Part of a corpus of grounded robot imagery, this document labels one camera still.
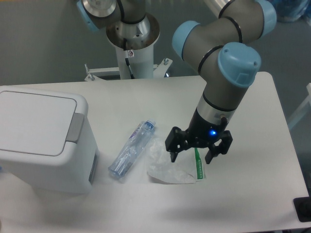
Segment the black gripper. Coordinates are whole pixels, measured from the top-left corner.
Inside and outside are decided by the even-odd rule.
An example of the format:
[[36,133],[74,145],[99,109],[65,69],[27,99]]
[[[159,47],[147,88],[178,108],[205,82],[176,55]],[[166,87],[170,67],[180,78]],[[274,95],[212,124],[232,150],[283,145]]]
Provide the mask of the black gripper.
[[227,154],[233,137],[226,131],[227,118],[222,116],[216,124],[206,121],[196,109],[186,131],[174,126],[165,140],[166,151],[170,153],[171,162],[178,154],[189,148],[209,148],[205,156],[206,164],[219,154]]

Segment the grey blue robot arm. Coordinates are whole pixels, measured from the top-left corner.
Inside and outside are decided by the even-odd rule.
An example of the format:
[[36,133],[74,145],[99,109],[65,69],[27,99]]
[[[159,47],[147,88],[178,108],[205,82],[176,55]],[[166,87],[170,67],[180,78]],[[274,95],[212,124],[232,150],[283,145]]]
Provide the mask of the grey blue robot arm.
[[[267,0],[208,0],[217,20],[206,26],[181,24],[173,34],[176,54],[206,81],[188,128],[173,127],[165,141],[174,162],[190,148],[208,148],[205,161],[226,154],[232,143],[226,129],[261,66],[249,42],[270,33],[276,11]],[[79,0],[78,10],[92,31],[106,29],[119,55],[122,79],[153,77],[153,56],[141,51],[159,38],[159,23],[146,12],[143,0]]]

